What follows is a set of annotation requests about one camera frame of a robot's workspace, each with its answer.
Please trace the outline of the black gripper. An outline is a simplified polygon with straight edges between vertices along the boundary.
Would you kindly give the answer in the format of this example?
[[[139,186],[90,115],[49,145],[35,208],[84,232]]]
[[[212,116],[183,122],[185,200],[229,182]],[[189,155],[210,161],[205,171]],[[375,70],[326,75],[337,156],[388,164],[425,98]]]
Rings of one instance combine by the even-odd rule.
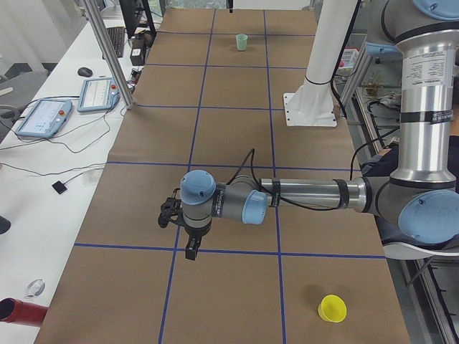
[[[200,228],[186,226],[185,231],[189,235],[189,240],[185,249],[185,257],[186,259],[196,259],[202,237],[207,235],[207,228],[205,226]]]

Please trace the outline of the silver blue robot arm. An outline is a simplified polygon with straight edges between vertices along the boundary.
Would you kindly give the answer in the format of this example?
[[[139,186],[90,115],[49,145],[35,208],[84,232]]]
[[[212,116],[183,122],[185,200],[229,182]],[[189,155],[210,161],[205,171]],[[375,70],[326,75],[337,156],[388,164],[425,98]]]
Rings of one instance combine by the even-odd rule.
[[[257,179],[217,183],[196,170],[181,180],[176,202],[195,259],[214,218],[260,224],[268,207],[313,211],[352,208],[386,219],[397,239],[384,245],[392,259],[437,255],[436,245],[458,235],[458,194],[448,170],[453,78],[458,47],[456,1],[373,1],[367,39],[402,53],[398,167],[388,176],[348,180]]]

